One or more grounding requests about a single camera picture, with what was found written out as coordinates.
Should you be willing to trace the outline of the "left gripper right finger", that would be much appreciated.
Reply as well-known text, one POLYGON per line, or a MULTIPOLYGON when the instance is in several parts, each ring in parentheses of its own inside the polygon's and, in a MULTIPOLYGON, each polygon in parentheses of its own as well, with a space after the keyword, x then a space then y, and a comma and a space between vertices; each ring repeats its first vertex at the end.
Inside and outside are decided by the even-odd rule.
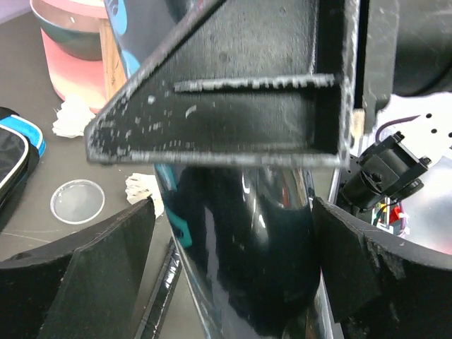
POLYGON ((345 338, 450 338, 451 256, 315 198, 323 278, 345 338))

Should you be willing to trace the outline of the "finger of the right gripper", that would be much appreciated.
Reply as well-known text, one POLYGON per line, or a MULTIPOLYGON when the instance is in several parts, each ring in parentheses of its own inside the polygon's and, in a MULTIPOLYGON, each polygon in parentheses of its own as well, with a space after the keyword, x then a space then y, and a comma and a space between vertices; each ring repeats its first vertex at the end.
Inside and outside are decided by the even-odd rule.
POLYGON ((345 167, 351 1, 207 1, 85 129, 98 163, 345 167))

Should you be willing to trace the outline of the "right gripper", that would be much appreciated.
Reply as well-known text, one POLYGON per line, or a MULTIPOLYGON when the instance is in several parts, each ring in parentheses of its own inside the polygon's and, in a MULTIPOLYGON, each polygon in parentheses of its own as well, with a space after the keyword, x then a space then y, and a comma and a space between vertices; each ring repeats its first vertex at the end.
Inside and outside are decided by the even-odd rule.
POLYGON ((451 91, 450 1, 361 1, 355 108, 364 132, 390 96, 451 91))

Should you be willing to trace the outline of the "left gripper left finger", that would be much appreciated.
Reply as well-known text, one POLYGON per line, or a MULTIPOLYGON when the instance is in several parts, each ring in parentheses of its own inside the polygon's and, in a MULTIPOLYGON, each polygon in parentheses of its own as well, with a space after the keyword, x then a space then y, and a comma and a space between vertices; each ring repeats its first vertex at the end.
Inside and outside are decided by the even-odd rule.
POLYGON ((2 338, 128 338, 155 225, 151 199, 1 262, 2 338))

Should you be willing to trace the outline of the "clear plastic tube lid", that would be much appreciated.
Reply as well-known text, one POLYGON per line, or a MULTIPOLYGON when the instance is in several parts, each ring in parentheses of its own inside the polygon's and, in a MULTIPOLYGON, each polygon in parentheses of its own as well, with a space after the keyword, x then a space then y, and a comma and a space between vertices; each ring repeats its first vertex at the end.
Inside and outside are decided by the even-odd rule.
POLYGON ((95 219, 105 206, 102 187, 88 179, 74 179, 62 184, 52 195, 52 215, 68 225, 82 225, 95 219))

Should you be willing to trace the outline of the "black shuttlecock tube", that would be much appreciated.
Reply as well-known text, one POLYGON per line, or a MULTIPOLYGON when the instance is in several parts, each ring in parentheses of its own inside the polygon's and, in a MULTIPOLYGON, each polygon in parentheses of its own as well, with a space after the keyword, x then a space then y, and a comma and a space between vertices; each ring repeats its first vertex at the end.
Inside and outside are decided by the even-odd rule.
MULTIPOLYGON (((205 2, 108 6, 128 80, 205 2)), ((308 167, 150 164, 207 338, 332 337, 308 167)))

